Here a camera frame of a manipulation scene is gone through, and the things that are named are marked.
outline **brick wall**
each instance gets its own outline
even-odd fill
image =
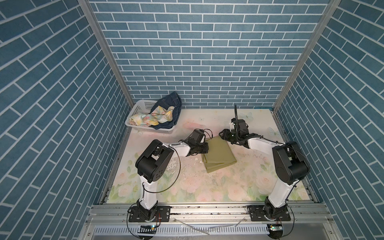
[[[270,108],[328,1],[91,3],[134,101],[176,90],[188,108]]]
[[[127,112],[77,0],[0,1],[0,239],[78,237]]]
[[[383,239],[383,12],[342,0],[278,110],[345,239]]]

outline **floral tabletop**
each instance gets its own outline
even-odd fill
[[[140,178],[135,162],[152,140],[172,143],[185,139],[195,128],[208,128],[217,136],[234,117],[232,109],[183,109],[172,134],[143,132],[132,129],[121,159],[107,203],[133,203],[140,198]],[[239,119],[249,125],[250,133],[283,141],[268,109],[238,109]],[[277,180],[273,156],[258,150],[229,144],[237,163],[207,173],[201,154],[181,157],[181,173],[176,183],[163,193],[157,194],[159,202],[238,202],[264,201]],[[179,171],[179,160],[171,159],[164,175],[159,179],[157,190],[171,185]],[[300,182],[290,200],[309,200]]]

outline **aluminum frame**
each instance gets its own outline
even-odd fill
[[[299,59],[297,60],[296,65],[293,67],[292,72],[287,79],[287,82],[285,83],[283,89],[281,90],[279,96],[277,97],[276,102],[273,104],[274,111],[277,111],[280,108],[285,96],[288,94],[290,88],[295,82],[297,76],[299,75],[301,69],[303,68],[305,62],[307,61],[309,55],[311,54],[313,48],[315,47],[325,27],[327,26],[329,20],[331,19],[333,13],[336,11],[337,7],[339,6],[340,1],[341,0],[329,1],[328,5],[324,10],[323,15],[321,16],[318,24],[313,30],[311,37],[309,38],[307,44],[305,45],[303,52],[301,53]]]
[[[112,51],[108,46],[107,40],[104,37],[104,34],[100,28],[100,25],[96,19],[96,15],[93,12],[93,9],[91,7],[91,4],[89,3],[89,0],[78,0],[81,10],[84,12],[85,18],[88,20],[89,25],[91,26],[91,29],[93,33],[95,34],[95,37],[101,47],[101,50],[103,51],[109,66],[111,67],[115,77],[116,81],[118,82],[125,98],[128,101],[128,104],[131,106],[131,108],[135,105],[134,101],[132,100],[131,94],[129,93],[128,87],[125,84],[124,78],[119,70],[119,67],[116,63],[115,58],[113,57]]]

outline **olive green cloth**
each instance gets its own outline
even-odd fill
[[[207,143],[208,153],[202,156],[207,173],[228,167],[237,162],[227,141],[221,139],[220,136],[207,140]]]

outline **white plastic basket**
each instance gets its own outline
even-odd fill
[[[175,126],[173,126],[170,129],[160,128],[160,129],[154,129],[152,127],[143,127],[143,126],[136,126],[129,124],[129,117],[136,114],[136,113],[151,113],[152,107],[157,103],[155,100],[139,100],[137,103],[133,106],[132,110],[130,111],[127,119],[125,120],[125,125],[128,127],[137,128],[140,131],[147,131],[147,132],[158,132],[158,133],[165,133],[165,134],[171,134],[173,132],[173,129]]]

